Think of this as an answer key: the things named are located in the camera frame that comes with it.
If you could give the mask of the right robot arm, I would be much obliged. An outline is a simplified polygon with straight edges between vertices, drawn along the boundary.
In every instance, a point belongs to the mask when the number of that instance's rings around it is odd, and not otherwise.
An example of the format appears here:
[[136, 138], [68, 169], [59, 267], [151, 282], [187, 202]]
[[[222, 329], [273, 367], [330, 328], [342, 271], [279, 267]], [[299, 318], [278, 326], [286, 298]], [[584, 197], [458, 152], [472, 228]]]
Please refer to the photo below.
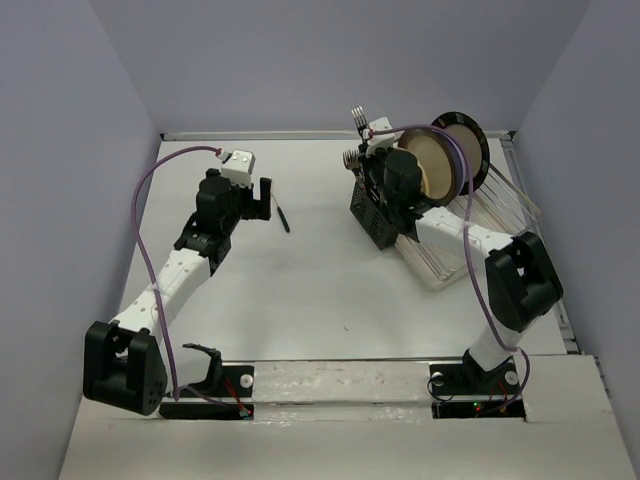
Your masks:
[[343, 163], [356, 178], [351, 211], [379, 249], [404, 236], [462, 254], [470, 273], [482, 265], [487, 289], [476, 297], [487, 326], [464, 352], [454, 379], [470, 391], [486, 390], [519, 352], [529, 326], [563, 296], [541, 238], [532, 232], [510, 236], [454, 215], [446, 197], [425, 195], [429, 177], [412, 150], [378, 148], [368, 155], [360, 147], [344, 153]]

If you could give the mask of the silver fork pink handle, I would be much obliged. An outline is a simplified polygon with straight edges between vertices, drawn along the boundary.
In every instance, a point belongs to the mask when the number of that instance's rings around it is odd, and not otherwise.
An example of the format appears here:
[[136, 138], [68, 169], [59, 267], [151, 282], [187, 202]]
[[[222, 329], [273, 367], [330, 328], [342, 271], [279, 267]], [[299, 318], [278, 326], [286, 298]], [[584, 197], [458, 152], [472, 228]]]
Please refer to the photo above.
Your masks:
[[347, 150], [342, 155], [344, 167], [350, 171], [355, 178], [361, 175], [361, 163], [358, 150]]

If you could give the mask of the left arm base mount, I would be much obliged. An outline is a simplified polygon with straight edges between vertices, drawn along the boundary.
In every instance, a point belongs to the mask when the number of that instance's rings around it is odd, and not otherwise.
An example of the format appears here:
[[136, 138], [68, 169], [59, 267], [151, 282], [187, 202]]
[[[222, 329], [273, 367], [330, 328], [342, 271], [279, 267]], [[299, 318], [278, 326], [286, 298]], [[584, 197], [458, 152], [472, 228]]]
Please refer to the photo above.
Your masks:
[[196, 343], [182, 348], [207, 358], [204, 373], [191, 376], [180, 386], [180, 400], [170, 393], [163, 398], [158, 416], [165, 420], [245, 421], [254, 418], [255, 367], [249, 363], [225, 362], [219, 350]]

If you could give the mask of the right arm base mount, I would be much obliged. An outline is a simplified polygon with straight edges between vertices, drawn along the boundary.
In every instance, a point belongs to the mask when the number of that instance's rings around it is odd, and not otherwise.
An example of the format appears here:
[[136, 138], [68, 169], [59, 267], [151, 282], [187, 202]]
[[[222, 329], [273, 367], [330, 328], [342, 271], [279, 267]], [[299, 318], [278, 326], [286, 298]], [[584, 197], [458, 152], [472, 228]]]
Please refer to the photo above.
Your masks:
[[463, 367], [462, 363], [429, 365], [427, 391], [434, 419], [526, 419], [512, 361], [480, 379], [466, 378]]

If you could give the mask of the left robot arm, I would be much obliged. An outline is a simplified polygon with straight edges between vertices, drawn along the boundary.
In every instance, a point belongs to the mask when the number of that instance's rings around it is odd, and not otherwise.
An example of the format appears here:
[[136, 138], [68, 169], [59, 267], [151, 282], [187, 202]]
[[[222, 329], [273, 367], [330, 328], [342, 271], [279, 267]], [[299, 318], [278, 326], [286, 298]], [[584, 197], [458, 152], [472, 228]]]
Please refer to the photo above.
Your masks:
[[150, 274], [149, 286], [109, 322], [85, 334], [83, 395], [129, 412], [149, 415], [163, 396], [179, 397], [169, 326], [190, 297], [219, 269], [242, 220], [271, 217], [269, 178], [241, 185], [217, 169], [207, 171], [168, 259]]

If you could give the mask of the gold utensil green handle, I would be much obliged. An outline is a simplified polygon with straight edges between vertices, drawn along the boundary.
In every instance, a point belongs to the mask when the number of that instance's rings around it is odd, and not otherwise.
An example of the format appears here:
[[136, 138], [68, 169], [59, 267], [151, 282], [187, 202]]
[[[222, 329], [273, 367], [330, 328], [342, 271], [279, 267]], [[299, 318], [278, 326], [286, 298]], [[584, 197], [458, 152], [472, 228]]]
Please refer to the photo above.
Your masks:
[[278, 200], [276, 199], [276, 196], [273, 193], [271, 193], [271, 199], [273, 201], [273, 204], [275, 205], [277, 215], [278, 215], [278, 217], [280, 219], [280, 222], [281, 222], [281, 224], [283, 226], [284, 231], [287, 234], [290, 234], [291, 233], [291, 228], [290, 228], [289, 222], [288, 222], [288, 220], [286, 218], [284, 210], [281, 208]]

